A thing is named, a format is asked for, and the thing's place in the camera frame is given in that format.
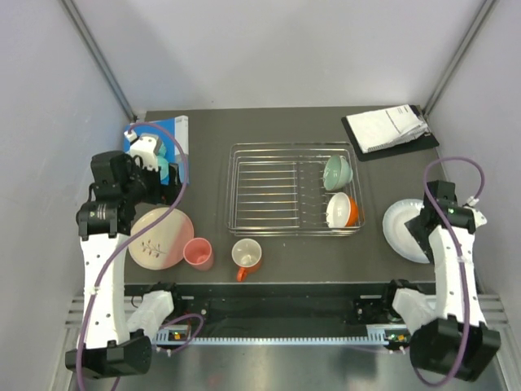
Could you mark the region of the white plate blue rim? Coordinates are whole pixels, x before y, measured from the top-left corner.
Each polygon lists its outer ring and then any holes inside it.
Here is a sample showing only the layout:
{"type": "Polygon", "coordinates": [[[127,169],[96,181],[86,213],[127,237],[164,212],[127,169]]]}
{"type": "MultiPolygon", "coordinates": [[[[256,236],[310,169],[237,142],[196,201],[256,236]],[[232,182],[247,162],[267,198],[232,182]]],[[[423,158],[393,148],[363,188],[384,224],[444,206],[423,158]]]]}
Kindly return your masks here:
{"type": "Polygon", "coordinates": [[[383,215],[383,234],[390,247],[408,261],[428,264],[425,253],[409,233],[406,223],[417,217],[422,209],[420,199],[398,200],[383,215]]]}

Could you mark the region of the white bowl orange outside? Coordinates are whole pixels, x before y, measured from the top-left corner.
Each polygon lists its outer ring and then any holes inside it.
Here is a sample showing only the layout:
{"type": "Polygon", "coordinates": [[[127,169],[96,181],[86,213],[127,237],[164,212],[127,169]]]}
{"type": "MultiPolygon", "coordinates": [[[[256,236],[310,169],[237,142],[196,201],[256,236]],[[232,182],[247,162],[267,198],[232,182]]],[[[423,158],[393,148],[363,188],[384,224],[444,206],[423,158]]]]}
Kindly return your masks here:
{"type": "Polygon", "coordinates": [[[326,208],[326,224],[329,228],[355,226],[359,218],[356,201],[344,192],[335,193],[326,208]]]}

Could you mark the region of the mint green ceramic bowl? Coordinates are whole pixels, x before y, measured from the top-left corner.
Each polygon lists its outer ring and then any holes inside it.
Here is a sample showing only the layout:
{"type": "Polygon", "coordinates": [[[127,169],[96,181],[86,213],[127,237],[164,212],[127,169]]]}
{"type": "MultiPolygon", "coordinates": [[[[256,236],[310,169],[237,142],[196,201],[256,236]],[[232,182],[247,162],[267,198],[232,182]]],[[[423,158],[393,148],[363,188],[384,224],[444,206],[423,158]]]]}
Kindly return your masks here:
{"type": "Polygon", "coordinates": [[[345,156],[334,155],[325,165],[322,175],[326,191],[338,191],[346,187],[353,178],[354,171],[345,156]]]}

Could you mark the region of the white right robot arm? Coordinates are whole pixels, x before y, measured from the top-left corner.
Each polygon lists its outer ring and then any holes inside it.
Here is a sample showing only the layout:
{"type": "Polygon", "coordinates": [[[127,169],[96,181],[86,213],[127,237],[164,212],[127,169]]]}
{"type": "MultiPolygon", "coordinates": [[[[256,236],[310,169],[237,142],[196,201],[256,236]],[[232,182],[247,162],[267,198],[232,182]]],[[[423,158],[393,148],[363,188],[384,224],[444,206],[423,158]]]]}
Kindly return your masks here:
{"type": "Polygon", "coordinates": [[[501,347],[479,305],[473,250],[475,233],[486,217],[475,207],[458,204],[455,185],[427,183],[418,216],[405,223],[436,277],[436,302],[406,280],[392,282],[393,294],[380,301],[389,322],[405,322],[414,369],[473,382],[501,347]]]}

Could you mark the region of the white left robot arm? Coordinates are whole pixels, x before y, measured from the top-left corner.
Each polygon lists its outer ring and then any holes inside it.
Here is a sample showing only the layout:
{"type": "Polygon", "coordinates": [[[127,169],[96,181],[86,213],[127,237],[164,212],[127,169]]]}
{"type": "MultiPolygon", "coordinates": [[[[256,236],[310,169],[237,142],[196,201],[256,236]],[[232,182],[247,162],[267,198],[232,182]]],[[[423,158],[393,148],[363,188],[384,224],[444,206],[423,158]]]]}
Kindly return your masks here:
{"type": "Polygon", "coordinates": [[[159,172],[148,169],[142,157],[123,151],[93,156],[90,168],[94,181],[76,216],[85,304],[77,347],[65,354],[64,364],[79,381],[143,375],[151,367],[151,342],[162,322],[179,321],[185,305],[173,296],[171,286],[157,283],[145,291],[135,312],[125,315],[126,250],[155,226],[132,233],[131,225],[141,203],[162,204],[168,216],[186,187],[177,165],[169,166],[173,178],[163,184],[159,172]]]}

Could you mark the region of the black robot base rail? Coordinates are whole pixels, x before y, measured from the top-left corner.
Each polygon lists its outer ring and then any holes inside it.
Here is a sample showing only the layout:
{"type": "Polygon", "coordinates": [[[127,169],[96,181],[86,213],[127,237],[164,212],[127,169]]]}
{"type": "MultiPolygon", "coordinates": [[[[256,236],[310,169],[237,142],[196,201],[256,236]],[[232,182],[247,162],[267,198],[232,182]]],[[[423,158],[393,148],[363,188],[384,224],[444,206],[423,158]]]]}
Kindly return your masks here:
{"type": "Polygon", "coordinates": [[[165,290],[176,324],[201,327],[201,336],[342,336],[351,327],[399,323],[390,283],[153,283],[128,284],[125,295],[165,290]]]}

